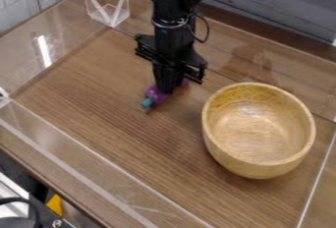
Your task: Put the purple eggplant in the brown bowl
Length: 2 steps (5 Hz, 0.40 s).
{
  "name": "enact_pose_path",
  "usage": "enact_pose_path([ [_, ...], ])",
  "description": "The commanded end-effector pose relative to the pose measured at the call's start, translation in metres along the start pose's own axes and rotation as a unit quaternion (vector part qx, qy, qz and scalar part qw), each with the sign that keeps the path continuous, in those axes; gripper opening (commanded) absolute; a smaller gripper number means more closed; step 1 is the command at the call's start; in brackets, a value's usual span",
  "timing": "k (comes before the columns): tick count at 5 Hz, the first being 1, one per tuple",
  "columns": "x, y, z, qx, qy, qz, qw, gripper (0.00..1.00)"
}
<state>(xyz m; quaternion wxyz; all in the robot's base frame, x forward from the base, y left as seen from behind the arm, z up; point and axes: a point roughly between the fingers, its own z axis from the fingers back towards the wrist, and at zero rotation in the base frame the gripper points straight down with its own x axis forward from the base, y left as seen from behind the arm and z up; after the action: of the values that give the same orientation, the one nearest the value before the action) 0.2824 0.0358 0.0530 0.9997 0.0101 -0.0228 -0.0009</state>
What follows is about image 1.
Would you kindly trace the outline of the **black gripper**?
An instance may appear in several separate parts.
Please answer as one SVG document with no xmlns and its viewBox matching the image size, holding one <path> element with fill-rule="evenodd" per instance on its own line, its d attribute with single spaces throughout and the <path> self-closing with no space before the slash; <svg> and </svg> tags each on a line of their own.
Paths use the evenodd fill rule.
<svg viewBox="0 0 336 228">
<path fill-rule="evenodd" d="M 199 84 L 204 81 L 208 61 L 195 49 L 195 22 L 179 28 L 156 28 L 155 34 L 139 33 L 135 41 L 136 54 L 152 62 L 155 82 L 161 92 L 168 88 L 173 92 L 184 78 Z"/>
</svg>

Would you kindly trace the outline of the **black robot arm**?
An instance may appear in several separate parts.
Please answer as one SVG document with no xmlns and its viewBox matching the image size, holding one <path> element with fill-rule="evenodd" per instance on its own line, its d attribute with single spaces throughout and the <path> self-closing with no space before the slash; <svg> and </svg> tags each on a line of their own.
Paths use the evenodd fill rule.
<svg viewBox="0 0 336 228">
<path fill-rule="evenodd" d="M 205 43 L 211 26 L 199 13 L 201 0 L 151 0 L 153 34 L 135 36 L 135 53 L 152 63 L 159 92 L 171 94 L 184 79 L 201 83 L 208 61 L 195 49 L 195 41 Z"/>
</svg>

